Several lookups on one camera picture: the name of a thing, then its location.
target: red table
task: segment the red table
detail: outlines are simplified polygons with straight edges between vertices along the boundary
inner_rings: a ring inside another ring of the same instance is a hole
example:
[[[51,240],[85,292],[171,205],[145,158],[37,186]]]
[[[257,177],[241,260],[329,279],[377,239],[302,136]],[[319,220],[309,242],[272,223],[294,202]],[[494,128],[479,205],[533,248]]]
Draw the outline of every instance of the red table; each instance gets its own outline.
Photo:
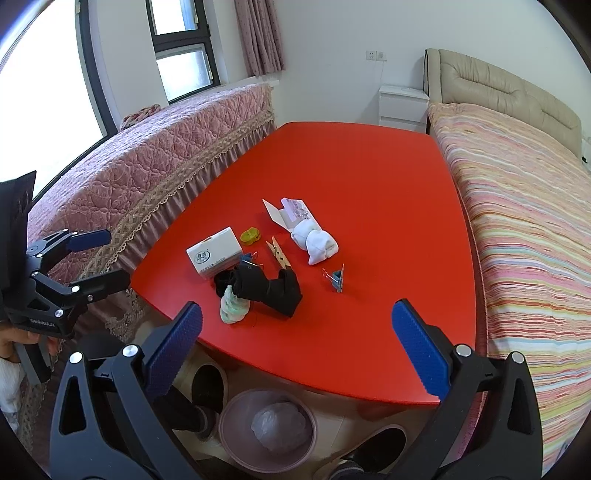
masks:
[[[273,223],[262,199],[303,199],[339,252],[309,266],[308,255]],[[291,261],[303,299],[293,318],[251,303],[234,325],[185,250],[231,226],[256,226],[268,278],[278,264],[275,236]],[[322,268],[345,264],[343,293]],[[288,380],[365,400],[434,405],[391,326],[401,298],[453,343],[474,346],[472,254],[453,180],[427,135],[373,125],[292,123],[231,165],[178,217],[132,278],[149,304],[173,318],[188,300],[203,309],[200,341]]]

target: beige upholstered headboard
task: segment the beige upholstered headboard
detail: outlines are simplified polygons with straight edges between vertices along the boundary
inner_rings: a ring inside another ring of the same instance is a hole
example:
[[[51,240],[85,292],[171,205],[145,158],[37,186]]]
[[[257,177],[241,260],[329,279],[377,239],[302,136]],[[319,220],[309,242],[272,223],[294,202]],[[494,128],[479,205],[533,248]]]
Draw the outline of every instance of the beige upholstered headboard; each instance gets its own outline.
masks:
[[[429,48],[424,90],[431,103],[474,103],[526,122],[581,157],[581,120],[555,96],[517,75],[454,51]]]

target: sleeve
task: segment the sleeve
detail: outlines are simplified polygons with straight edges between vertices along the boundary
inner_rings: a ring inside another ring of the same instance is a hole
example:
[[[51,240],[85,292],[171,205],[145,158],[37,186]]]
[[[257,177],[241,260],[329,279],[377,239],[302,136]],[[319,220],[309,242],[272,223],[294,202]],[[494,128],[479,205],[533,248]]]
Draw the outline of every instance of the sleeve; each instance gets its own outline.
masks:
[[[20,386],[23,378],[24,370],[21,364],[13,364],[0,358],[0,410],[14,432],[18,429]]]

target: blue gripper pad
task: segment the blue gripper pad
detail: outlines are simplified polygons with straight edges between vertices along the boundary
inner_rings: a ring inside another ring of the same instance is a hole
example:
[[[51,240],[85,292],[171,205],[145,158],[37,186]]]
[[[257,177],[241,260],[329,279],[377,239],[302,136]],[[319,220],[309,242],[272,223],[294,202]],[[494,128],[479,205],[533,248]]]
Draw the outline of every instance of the blue gripper pad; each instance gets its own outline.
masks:
[[[82,252],[89,248],[102,247],[111,242],[111,232],[108,230],[95,230],[94,232],[72,235],[68,240],[68,250]]]
[[[166,395],[203,326],[201,307],[187,302],[170,325],[154,329],[142,345],[145,395]]]
[[[450,365],[425,330],[425,323],[406,300],[392,308],[392,328],[425,390],[443,400],[450,388]]]

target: nightstand drawer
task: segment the nightstand drawer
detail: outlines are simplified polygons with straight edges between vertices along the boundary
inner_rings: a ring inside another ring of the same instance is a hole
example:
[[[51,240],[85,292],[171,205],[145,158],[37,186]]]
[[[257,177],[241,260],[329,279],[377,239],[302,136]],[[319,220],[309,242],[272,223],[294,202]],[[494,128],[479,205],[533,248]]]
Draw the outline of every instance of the nightstand drawer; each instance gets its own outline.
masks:
[[[427,130],[427,124],[411,122],[409,120],[400,120],[397,118],[388,118],[386,116],[380,117],[379,124],[382,127],[399,128],[400,130],[410,130],[411,132],[419,132],[422,134]]]
[[[429,101],[422,98],[390,95],[381,93],[379,96],[380,117],[398,118],[409,122],[427,123]]]

